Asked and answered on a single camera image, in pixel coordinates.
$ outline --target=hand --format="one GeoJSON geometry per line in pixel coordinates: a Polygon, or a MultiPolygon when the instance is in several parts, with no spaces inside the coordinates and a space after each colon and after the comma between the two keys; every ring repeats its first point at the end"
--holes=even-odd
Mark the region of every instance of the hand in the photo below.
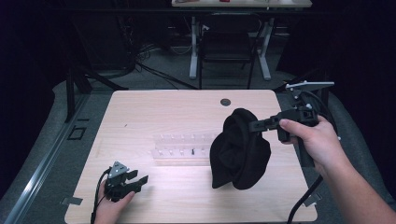
{"type": "MultiPolygon", "coordinates": [[[[105,197],[105,183],[106,181],[102,181],[100,188],[99,188],[99,193],[98,193],[98,199],[99,202],[103,197],[105,197]]],[[[132,200],[134,197],[134,192],[130,192],[127,194],[123,199],[119,200],[116,203],[111,202],[107,198],[104,198],[100,203],[99,206],[96,210],[96,218],[95,218],[95,223],[116,223],[117,220],[119,219],[121,211],[128,205],[128,203],[132,200]]]]}
{"type": "Polygon", "coordinates": [[[338,164],[349,163],[349,160],[330,122],[321,116],[318,116],[318,121],[319,124],[315,127],[308,127],[288,119],[282,119],[279,124],[286,132],[303,139],[306,151],[315,162],[316,170],[321,175],[325,175],[328,169],[338,164]]]}

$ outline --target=table in background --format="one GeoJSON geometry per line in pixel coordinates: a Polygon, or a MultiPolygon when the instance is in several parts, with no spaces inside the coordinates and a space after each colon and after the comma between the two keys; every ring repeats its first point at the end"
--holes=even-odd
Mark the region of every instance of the table in background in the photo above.
{"type": "MultiPolygon", "coordinates": [[[[274,8],[274,7],[287,7],[287,8],[304,8],[311,7],[312,3],[310,0],[231,0],[230,2],[220,2],[220,0],[198,0],[190,1],[185,3],[177,3],[176,0],[172,0],[173,7],[235,7],[236,11],[239,7],[264,7],[264,8],[274,8]]],[[[260,66],[262,68],[262,75],[265,80],[271,80],[271,74],[268,69],[268,63],[265,60],[265,53],[268,48],[268,43],[270,41],[271,33],[273,30],[274,19],[270,19],[264,25],[262,35],[264,40],[262,42],[262,49],[258,52],[260,66]]],[[[198,65],[198,55],[196,48],[196,20],[192,17],[191,20],[191,65],[190,65],[190,78],[196,78],[196,71],[198,65]]]]}
{"type": "MultiPolygon", "coordinates": [[[[119,222],[128,223],[239,223],[284,222],[307,190],[293,146],[277,140],[276,131],[263,133],[272,156],[261,180],[251,189],[231,184],[212,189],[208,159],[155,160],[156,134],[221,133],[224,120],[243,107],[258,119],[280,111],[272,91],[116,91],[92,145],[74,197],[67,223],[89,223],[94,192],[102,172],[119,161],[138,170],[136,180],[148,183],[134,196],[119,222]],[[224,106],[222,99],[231,104],[224,106]]],[[[302,206],[295,221],[313,221],[315,206],[302,206]]]]}

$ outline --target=white table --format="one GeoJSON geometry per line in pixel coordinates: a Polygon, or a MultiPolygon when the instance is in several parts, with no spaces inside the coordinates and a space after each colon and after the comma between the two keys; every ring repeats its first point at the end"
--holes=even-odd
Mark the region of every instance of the white table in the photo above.
{"type": "MultiPolygon", "coordinates": [[[[219,0],[199,0],[185,3],[177,3],[176,0],[172,0],[173,7],[287,7],[287,8],[304,8],[311,7],[312,3],[310,0],[230,0],[230,2],[220,2],[219,0]]],[[[264,41],[262,43],[262,49],[259,50],[259,60],[262,68],[262,75],[265,80],[271,80],[271,74],[268,69],[267,61],[265,60],[265,53],[268,48],[271,33],[273,30],[274,19],[269,20],[265,23],[262,35],[264,41]]],[[[191,20],[191,65],[190,65],[190,78],[196,79],[198,55],[196,48],[196,36],[197,27],[195,18],[191,20]]]]}
{"type": "MultiPolygon", "coordinates": [[[[272,155],[261,180],[251,189],[231,184],[212,189],[208,158],[159,160],[152,156],[157,134],[220,133],[224,120],[244,107],[259,119],[280,111],[272,91],[116,91],[93,142],[67,223],[89,223],[93,196],[102,172],[114,161],[138,170],[135,179],[148,183],[125,208],[120,223],[241,223],[284,222],[307,190],[293,146],[277,140],[276,131],[263,133],[272,155]],[[229,99],[224,106],[221,99],[229,99]]],[[[302,206],[295,221],[317,218],[314,205],[302,206]]]]}

